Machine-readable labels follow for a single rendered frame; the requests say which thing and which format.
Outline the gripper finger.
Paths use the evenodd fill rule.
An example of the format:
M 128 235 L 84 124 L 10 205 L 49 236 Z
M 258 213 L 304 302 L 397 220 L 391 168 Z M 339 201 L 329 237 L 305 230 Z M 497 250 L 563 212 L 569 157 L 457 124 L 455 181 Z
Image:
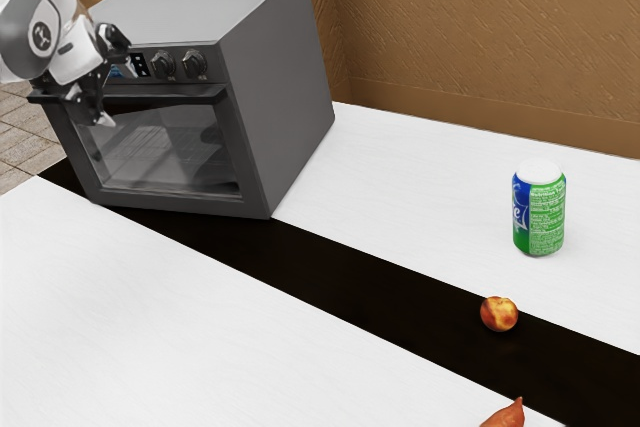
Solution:
M 72 120 L 83 126 L 116 126 L 114 119 L 104 110 L 102 100 L 86 93 L 80 93 L 72 100 Z

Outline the grey countertop oven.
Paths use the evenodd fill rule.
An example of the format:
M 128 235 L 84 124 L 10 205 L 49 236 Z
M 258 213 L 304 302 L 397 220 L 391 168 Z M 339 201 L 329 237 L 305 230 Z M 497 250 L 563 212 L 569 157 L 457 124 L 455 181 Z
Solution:
M 130 40 L 88 125 L 53 81 L 42 106 L 87 197 L 267 219 L 334 122 L 312 0 L 102 0 Z

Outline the red yellow apple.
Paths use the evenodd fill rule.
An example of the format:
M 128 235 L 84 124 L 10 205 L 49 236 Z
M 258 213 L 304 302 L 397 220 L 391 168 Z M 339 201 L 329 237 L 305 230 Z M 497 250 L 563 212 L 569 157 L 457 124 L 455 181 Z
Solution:
M 494 332 L 506 332 L 512 329 L 518 317 L 519 310 L 516 304 L 507 297 L 487 297 L 480 307 L 480 318 L 483 324 Z

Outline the green soda can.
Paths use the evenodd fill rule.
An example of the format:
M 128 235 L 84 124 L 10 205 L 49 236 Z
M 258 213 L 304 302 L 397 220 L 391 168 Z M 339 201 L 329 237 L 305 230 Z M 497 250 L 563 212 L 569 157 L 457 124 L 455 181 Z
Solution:
M 566 177 L 544 158 L 522 161 L 511 182 L 513 243 L 524 254 L 544 257 L 564 243 Z

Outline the orange sweet potato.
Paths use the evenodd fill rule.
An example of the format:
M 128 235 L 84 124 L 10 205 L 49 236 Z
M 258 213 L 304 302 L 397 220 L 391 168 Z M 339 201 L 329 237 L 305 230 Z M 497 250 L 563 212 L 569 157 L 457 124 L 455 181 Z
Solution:
M 510 405 L 494 412 L 479 427 L 524 427 L 523 398 L 517 397 Z

